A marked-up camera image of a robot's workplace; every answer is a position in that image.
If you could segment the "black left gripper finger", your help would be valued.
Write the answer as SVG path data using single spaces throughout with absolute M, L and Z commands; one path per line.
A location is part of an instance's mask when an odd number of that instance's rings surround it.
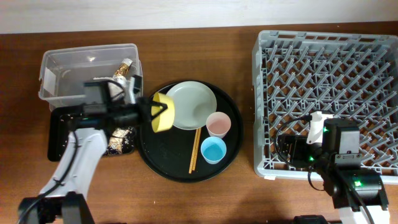
M 153 99 L 150 99 L 150 98 L 144 97 L 144 96 L 138 98 L 138 103 L 141 106 L 149 106 L 149 107 L 157 106 L 157 107 L 162 107 L 162 108 L 166 108 L 167 107 L 167 105 L 165 103 L 154 101 Z
M 150 107 L 150 116 L 153 123 L 168 123 L 168 106 L 166 108 Z

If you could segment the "yellow plastic bowl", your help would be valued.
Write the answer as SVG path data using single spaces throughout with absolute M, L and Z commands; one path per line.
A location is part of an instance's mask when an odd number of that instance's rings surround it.
M 150 108 L 152 129 L 155 133 L 169 130 L 175 119 L 175 105 L 170 96 L 157 92 Z

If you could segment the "peanut shells and rice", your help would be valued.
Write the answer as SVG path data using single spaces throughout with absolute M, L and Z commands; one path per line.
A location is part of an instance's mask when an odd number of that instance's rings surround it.
M 134 152 L 135 136 L 135 128 L 129 127 L 127 129 L 116 129 L 110 136 L 109 144 L 104 156 L 115 156 Z

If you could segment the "grey round plate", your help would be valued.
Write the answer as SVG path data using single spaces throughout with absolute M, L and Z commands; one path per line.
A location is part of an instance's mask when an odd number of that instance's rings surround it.
M 167 92 L 167 96 L 174 101 L 173 125 L 178 129 L 194 130 L 203 127 L 209 115 L 217 109 L 215 94 L 200 82 L 180 82 Z

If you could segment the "white paper napkin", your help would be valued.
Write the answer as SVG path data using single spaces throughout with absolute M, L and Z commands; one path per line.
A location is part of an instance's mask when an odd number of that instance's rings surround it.
M 108 83 L 110 96 L 113 102 L 121 104 L 131 103 L 130 93 L 128 92 L 129 82 L 125 78 L 96 77 L 95 81 L 106 81 Z

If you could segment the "wooden chopstick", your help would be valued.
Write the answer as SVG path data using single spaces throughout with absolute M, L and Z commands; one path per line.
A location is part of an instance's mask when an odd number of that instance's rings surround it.
M 196 145 L 197 145 L 197 139 L 198 139 L 199 132 L 200 132 L 200 130 L 196 129 L 194 143 L 193 143 L 193 149 L 192 149 L 192 155 L 191 155 L 191 159 L 190 159 L 190 167 L 189 167 L 189 170 L 188 170 L 189 174 L 192 173 L 193 161 L 194 161 L 194 157 L 195 157 L 195 149 L 196 149 Z
M 197 129 L 197 136 L 195 137 L 195 148 L 194 148 L 194 155 L 193 155 L 192 171 L 195 171 L 195 168 L 196 168 L 200 137 L 201 137 L 201 128 Z

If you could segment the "brown paper wrapper stick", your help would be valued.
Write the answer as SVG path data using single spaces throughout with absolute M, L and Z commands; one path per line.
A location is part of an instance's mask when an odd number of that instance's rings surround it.
M 125 77 L 128 74 L 131 65 L 132 65 L 131 59 L 129 58 L 123 59 L 118 69 L 114 72 L 114 76 Z

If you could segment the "pink plastic cup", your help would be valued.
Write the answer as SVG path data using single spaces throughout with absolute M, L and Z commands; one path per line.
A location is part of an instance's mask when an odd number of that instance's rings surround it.
M 206 120 L 206 129 L 210 136 L 223 139 L 231 128 L 231 119 L 226 113 L 214 112 Z

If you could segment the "blue plastic cup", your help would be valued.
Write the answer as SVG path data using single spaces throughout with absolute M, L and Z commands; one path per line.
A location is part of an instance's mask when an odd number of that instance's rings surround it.
M 221 138 L 208 137 L 202 142 L 200 151 L 207 163 L 217 164 L 226 155 L 226 144 Z

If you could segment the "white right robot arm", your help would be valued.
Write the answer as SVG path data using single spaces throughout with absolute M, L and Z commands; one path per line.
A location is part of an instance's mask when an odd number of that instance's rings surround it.
M 321 143 L 278 134 L 275 151 L 288 165 L 315 171 L 342 223 L 389 223 L 388 199 L 380 175 L 360 166 L 358 131 L 326 131 Z

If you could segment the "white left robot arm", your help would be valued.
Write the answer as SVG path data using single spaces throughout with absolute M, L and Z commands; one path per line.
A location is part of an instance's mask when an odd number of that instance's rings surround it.
M 83 115 L 72 122 L 67 148 L 38 196 L 24 198 L 18 208 L 19 223 L 93 223 L 86 197 L 109 140 L 106 129 L 149 123 L 155 133 L 169 130 L 175 118 L 171 97 L 156 93 L 134 104 L 91 100 L 81 106 Z

